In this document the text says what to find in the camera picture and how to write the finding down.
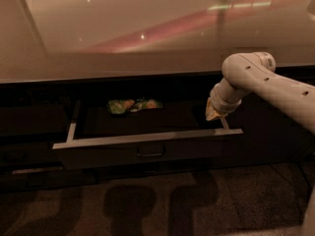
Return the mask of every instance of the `tiled floor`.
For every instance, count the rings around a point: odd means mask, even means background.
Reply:
[[[303,165],[313,184],[315,163]],[[299,235],[306,183],[295,164],[111,180],[0,195],[0,235]]]

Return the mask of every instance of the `floor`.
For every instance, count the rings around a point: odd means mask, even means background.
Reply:
[[[304,177],[282,163],[0,194],[0,235],[297,236],[315,162],[302,168]]]

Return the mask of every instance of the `white robotic arm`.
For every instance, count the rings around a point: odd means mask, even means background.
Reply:
[[[207,120],[233,112],[254,92],[315,135],[315,87],[275,74],[274,57],[265,52],[233,54],[222,64],[224,78],[211,90]]]

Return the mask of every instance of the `glossy countertop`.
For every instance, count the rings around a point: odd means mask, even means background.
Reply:
[[[0,83],[315,65],[315,0],[0,0]]]

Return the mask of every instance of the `brown floor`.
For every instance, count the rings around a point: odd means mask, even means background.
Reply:
[[[296,164],[217,169],[0,194],[0,235],[296,236],[306,206]]]

